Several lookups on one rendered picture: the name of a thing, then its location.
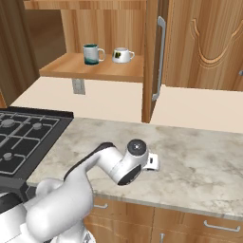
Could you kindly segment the wooden base cabinet door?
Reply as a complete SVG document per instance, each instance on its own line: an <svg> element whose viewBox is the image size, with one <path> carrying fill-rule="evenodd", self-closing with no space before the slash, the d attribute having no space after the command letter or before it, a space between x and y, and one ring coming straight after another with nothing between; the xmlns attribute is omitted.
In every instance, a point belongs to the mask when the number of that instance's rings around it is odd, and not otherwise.
<svg viewBox="0 0 243 243"><path fill-rule="evenodd" d="M97 243L150 243L152 228L117 220L88 216L86 228L94 235Z"/></svg>

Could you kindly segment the white mug with black print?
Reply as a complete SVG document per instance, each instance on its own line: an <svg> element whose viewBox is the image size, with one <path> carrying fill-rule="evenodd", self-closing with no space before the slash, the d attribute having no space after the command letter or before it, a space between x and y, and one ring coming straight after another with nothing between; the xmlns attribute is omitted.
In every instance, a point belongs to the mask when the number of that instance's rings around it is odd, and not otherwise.
<svg viewBox="0 0 243 243"><path fill-rule="evenodd" d="M135 53L126 47L117 47L112 54L112 62L116 64L129 63L135 57Z"/></svg>

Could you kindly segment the teal and white mug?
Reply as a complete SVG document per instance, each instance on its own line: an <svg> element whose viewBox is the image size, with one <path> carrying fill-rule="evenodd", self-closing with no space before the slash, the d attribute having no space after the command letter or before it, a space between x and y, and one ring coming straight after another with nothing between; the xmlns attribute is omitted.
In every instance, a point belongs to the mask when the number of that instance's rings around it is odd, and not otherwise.
<svg viewBox="0 0 243 243"><path fill-rule="evenodd" d="M103 57L100 58L99 52L103 53ZM86 65L98 65L105 60L105 51L99 48L97 44L84 45L84 63Z"/></svg>

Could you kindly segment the carved wooden cabinet door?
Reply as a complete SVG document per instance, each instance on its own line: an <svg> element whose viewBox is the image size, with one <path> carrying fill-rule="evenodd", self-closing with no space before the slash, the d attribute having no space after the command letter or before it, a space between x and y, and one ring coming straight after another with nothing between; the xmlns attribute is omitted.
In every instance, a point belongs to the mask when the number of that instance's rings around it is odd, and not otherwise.
<svg viewBox="0 0 243 243"><path fill-rule="evenodd" d="M243 91L243 0L170 0L163 78L171 87Z"/></svg>

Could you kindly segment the plain wooden cabinet door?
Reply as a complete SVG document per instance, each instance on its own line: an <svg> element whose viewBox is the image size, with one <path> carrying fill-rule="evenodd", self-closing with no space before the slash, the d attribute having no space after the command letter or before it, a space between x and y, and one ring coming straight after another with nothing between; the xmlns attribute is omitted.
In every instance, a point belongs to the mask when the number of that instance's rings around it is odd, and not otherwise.
<svg viewBox="0 0 243 243"><path fill-rule="evenodd" d="M23 0L0 0L0 108L40 77Z"/></svg>

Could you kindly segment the narrow wooden drawer front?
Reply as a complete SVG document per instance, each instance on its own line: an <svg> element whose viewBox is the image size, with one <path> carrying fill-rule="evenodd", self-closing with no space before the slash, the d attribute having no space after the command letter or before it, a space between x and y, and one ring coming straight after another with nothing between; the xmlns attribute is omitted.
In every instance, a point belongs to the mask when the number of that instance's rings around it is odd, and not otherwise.
<svg viewBox="0 0 243 243"><path fill-rule="evenodd" d="M127 223L134 223L151 227L153 225L154 208L150 206L129 203L96 196L94 204L108 204L106 209L94 208L91 215L103 218L118 220Z"/></svg>

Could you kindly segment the wide wooden drawer front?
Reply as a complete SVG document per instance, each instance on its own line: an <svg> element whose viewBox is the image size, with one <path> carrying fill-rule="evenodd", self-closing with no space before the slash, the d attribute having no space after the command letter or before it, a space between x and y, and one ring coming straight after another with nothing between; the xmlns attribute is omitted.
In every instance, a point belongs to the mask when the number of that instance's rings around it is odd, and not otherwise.
<svg viewBox="0 0 243 243"><path fill-rule="evenodd" d="M241 229L239 233L211 229L203 225L204 220L212 225ZM151 243L159 243L159 234L165 234L163 243L243 243L243 221L156 208Z"/></svg>

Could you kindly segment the black gas stove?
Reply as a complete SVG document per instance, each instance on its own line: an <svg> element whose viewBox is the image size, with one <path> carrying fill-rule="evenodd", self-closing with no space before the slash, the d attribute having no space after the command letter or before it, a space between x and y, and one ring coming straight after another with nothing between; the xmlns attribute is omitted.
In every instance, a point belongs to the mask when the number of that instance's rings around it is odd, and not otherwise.
<svg viewBox="0 0 243 243"><path fill-rule="evenodd" d="M73 119L68 111L0 108L0 193L31 198L28 178Z"/></svg>

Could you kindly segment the grey wall socket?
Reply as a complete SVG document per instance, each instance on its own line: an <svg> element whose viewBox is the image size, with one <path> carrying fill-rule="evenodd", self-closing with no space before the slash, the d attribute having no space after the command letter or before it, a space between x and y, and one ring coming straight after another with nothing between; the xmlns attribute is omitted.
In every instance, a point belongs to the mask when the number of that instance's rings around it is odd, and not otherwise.
<svg viewBox="0 0 243 243"><path fill-rule="evenodd" d="M85 94L85 87L84 87L84 79L73 79L72 80L72 87L74 94Z"/></svg>

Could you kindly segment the open wooden wall cabinet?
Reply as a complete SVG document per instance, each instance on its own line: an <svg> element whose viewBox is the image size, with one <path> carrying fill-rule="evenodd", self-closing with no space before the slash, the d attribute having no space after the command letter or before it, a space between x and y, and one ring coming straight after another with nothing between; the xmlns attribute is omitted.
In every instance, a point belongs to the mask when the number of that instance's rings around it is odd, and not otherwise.
<svg viewBox="0 0 243 243"><path fill-rule="evenodd" d="M65 36L65 54L40 69L47 77L118 82L143 81L146 0L26 0L30 10L58 10ZM85 44L105 53L98 65L84 63ZM115 48L126 47L135 57L126 64L112 62Z"/></svg>

